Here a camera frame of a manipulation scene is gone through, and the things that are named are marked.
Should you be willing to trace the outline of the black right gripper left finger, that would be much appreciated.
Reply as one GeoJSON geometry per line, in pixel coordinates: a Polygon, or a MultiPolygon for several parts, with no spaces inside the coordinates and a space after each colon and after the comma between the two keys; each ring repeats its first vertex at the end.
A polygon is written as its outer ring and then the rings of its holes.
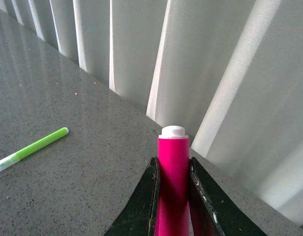
{"type": "Polygon", "coordinates": [[[152,236],[155,232],[161,172],[157,157],[150,159],[126,206],[106,236],[152,236]]]}

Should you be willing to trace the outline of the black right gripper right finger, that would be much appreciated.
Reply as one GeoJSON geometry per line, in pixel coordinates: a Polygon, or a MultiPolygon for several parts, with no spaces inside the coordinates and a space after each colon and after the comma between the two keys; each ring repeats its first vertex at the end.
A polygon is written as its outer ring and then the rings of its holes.
{"type": "Polygon", "coordinates": [[[189,161],[188,201],[195,236],[265,236],[200,162],[189,161]]]}

